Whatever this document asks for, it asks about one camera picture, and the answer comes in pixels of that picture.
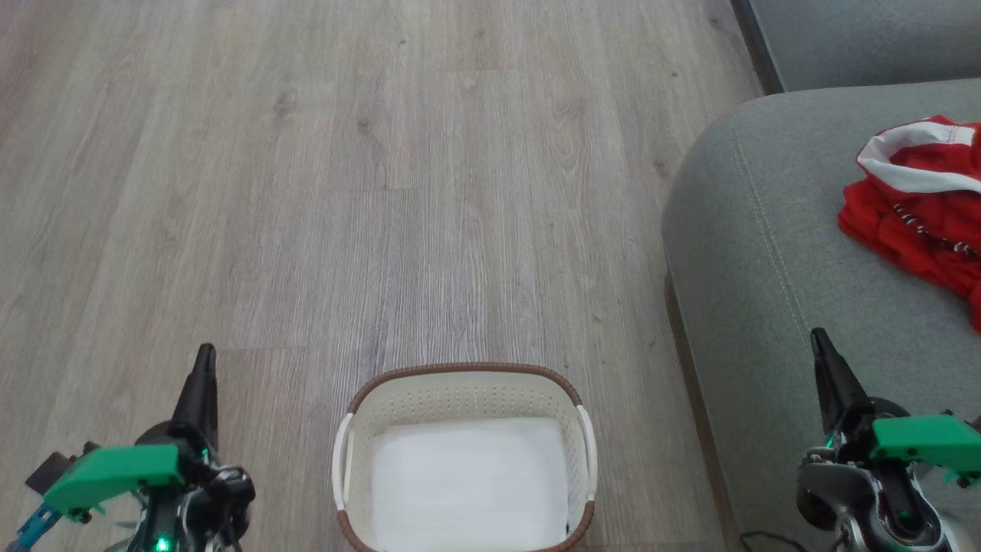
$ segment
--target green plastic part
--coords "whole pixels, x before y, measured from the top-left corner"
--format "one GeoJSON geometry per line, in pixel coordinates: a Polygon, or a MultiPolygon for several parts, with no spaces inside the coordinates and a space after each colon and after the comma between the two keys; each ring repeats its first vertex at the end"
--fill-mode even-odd
{"type": "Polygon", "coordinates": [[[872,422],[874,457],[923,462],[976,479],[981,433],[952,415],[889,417],[872,422]]]}
{"type": "Polygon", "coordinates": [[[44,493],[44,502],[59,514],[89,510],[102,502],[145,487],[183,485],[175,445],[140,445],[96,449],[78,459],[44,493]]]}

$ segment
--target stitching seam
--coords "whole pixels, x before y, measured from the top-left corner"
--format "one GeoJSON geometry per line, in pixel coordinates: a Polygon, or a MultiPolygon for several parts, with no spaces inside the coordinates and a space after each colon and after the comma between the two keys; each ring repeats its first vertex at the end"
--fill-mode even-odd
{"type": "Polygon", "coordinates": [[[739,169],[740,176],[743,177],[744,182],[749,186],[749,206],[752,207],[752,213],[756,217],[756,225],[759,227],[759,234],[763,237],[763,241],[766,244],[766,254],[769,255],[770,261],[773,263],[773,269],[777,273],[777,279],[780,281],[780,287],[784,292],[784,299],[787,300],[787,304],[791,308],[791,316],[798,326],[800,340],[807,347],[809,342],[805,336],[805,330],[809,325],[800,308],[800,298],[797,292],[794,291],[793,286],[791,286],[790,277],[787,275],[787,265],[784,264],[784,257],[773,236],[770,221],[766,218],[766,211],[763,209],[763,204],[759,200],[756,181],[749,171],[749,163],[747,162],[746,155],[743,153],[743,149],[740,147],[739,131],[735,128],[733,128],[730,136],[730,144],[732,145],[733,152],[737,155],[736,167],[739,169]]]}

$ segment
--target laundry basket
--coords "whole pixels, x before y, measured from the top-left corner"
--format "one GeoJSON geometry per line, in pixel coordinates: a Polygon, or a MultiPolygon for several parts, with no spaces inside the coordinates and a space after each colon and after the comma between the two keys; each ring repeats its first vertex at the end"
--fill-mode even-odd
{"type": "MultiPolygon", "coordinates": [[[[593,519],[596,478],[593,425],[579,394],[567,380],[538,366],[463,363],[396,370],[366,384],[351,402],[348,414],[337,431],[331,483],[341,530],[358,552],[413,552],[422,549],[423,545],[418,544],[420,538],[436,538],[432,535],[453,531],[457,531],[452,534],[452,538],[456,539],[455,545],[443,545],[440,548],[431,543],[426,548],[454,549],[458,552],[488,549],[563,552],[570,550],[583,538],[593,519]],[[541,427],[528,429],[535,423],[539,423],[541,427]],[[509,432],[512,427],[517,427],[518,432],[509,432]],[[539,449],[535,447],[548,442],[549,427],[554,428],[555,447],[552,450],[557,456],[549,456],[547,449],[541,449],[541,457],[536,458],[535,454],[539,449]],[[437,436],[433,436],[432,432],[427,433],[429,428],[433,428],[437,436]],[[416,434],[426,437],[413,441],[416,434]],[[503,440],[499,442],[503,444],[498,441],[481,443],[480,439],[485,435],[489,439],[490,436],[497,439],[497,436],[503,435],[503,440]],[[458,447],[453,441],[446,444],[445,439],[454,438],[463,439],[459,441],[458,447]],[[418,447],[436,442],[443,443],[443,448],[439,452],[433,452],[430,459],[437,465],[440,461],[455,462],[445,456],[450,453],[444,451],[452,451],[452,454],[463,455],[460,462],[467,463],[467,466],[461,465],[459,469],[448,471],[463,473],[469,478],[480,478],[482,473],[491,473],[496,477],[494,481],[463,481],[462,487],[468,490],[459,492],[468,494],[456,498],[469,501],[467,504],[484,496],[494,500],[506,496],[506,500],[514,500],[516,496],[525,497],[528,493],[539,491],[542,496],[531,496],[526,501],[529,503],[525,504],[509,504],[507,511],[503,513],[484,513],[479,511],[484,505],[474,504],[477,510],[472,516],[468,512],[459,511],[464,508],[453,503],[456,510],[449,512],[449,515],[433,516],[441,519],[413,519],[411,524],[392,529],[387,517],[393,509],[397,511],[396,516],[412,518],[438,511],[434,508],[447,504],[447,498],[443,495],[426,496],[429,493],[439,495],[449,492],[440,487],[440,481],[434,481],[434,478],[439,479],[442,471],[426,472],[422,475],[407,474],[413,466],[427,462],[409,458],[413,454],[424,452],[419,451],[418,447]],[[416,443],[416,448],[399,449],[391,443],[397,443],[397,446],[416,443]],[[507,456],[501,457],[500,462],[487,460],[486,456],[493,457],[494,454],[484,455],[484,452],[511,445],[516,446],[517,450],[508,449],[508,452],[501,453],[507,456]],[[382,450],[386,446],[396,447],[390,452],[400,455],[393,467],[396,470],[394,477],[390,474],[383,476],[381,473],[390,470],[389,464],[384,464],[383,460],[386,457],[382,450]],[[526,464],[499,466],[494,462],[526,464]],[[500,480],[511,476],[524,476],[526,479],[500,480]],[[389,484],[408,485],[412,481],[405,479],[411,477],[425,479],[425,482],[419,482],[421,486],[401,495],[392,489],[382,488],[389,484]],[[542,484],[541,481],[555,481],[556,484],[542,484]],[[560,493],[557,501],[554,500],[556,492],[560,493]],[[561,527],[555,526],[555,512],[542,512],[550,508],[548,505],[555,505],[556,502],[561,503],[560,519],[564,522],[561,527]],[[499,542],[486,542],[490,533],[483,530],[486,527],[481,527],[480,524],[496,524],[500,520],[515,519],[523,524],[529,520],[548,520],[549,527],[543,529],[543,534],[547,535],[535,537],[541,539],[557,535],[557,538],[554,542],[545,542],[527,550],[513,548],[512,546],[518,546],[513,543],[503,545],[499,542]],[[382,535],[383,525],[386,527],[385,535],[382,535]],[[471,530],[469,527],[475,527],[473,534],[466,532],[471,530]],[[393,530],[403,531],[404,534],[392,535],[393,530]]],[[[453,481],[453,489],[459,489],[460,482],[453,481]]],[[[492,534],[495,536],[520,532],[506,523],[495,525],[493,529],[495,530],[492,534]]]]}

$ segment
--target white stripe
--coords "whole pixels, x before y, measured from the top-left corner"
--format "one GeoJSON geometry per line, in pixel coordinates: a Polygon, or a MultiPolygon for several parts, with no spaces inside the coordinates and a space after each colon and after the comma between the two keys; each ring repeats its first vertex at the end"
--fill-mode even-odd
{"type": "Polygon", "coordinates": [[[344,510],[345,484],[350,480],[350,477],[341,476],[340,457],[344,450],[344,444],[347,442],[347,425],[350,424],[353,417],[354,414],[348,413],[340,422],[337,437],[334,439],[334,453],[331,454],[331,490],[334,492],[334,504],[337,506],[338,512],[344,510]]]}
{"type": "Polygon", "coordinates": [[[593,430],[593,421],[590,413],[586,412],[583,405],[576,407],[579,411],[579,422],[583,427],[583,434],[586,437],[586,470],[590,475],[590,489],[587,500],[596,499],[596,487],[599,482],[599,461],[596,452],[596,433],[593,430]]]}
{"type": "Polygon", "coordinates": [[[937,173],[889,162],[899,150],[931,143],[968,145],[974,129],[921,121],[903,125],[872,138],[858,153],[858,164],[894,190],[906,193],[938,193],[970,190],[981,193],[981,182],[957,173],[937,173]]]}

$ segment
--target brown basket rim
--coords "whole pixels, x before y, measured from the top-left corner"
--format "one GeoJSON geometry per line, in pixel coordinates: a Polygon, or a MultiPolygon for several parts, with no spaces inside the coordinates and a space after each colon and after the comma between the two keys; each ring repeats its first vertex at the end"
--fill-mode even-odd
{"type": "Polygon", "coordinates": [[[400,368],[398,370],[392,370],[375,376],[371,381],[366,383],[360,390],[358,390],[358,394],[354,396],[354,400],[351,401],[351,405],[348,407],[347,411],[350,414],[357,414],[358,409],[361,407],[361,403],[364,402],[365,398],[367,398],[372,391],[377,389],[383,383],[403,377],[452,372],[511,372],[537,375],[548,378],[557,383],[559,387],[561,387],[562,390],[569,395],[569,399],[572,400],[572,404],[574,406],[579,407],[583,404],[583,400],[579,397],[579,393],[576,391],[576,388],[569,383],[569,380],[562,377],[561,374],[553,370],[549,370],[543,366],[508,362],[452,362],[446,364],[426,364],[410,368],[400,368]]]}

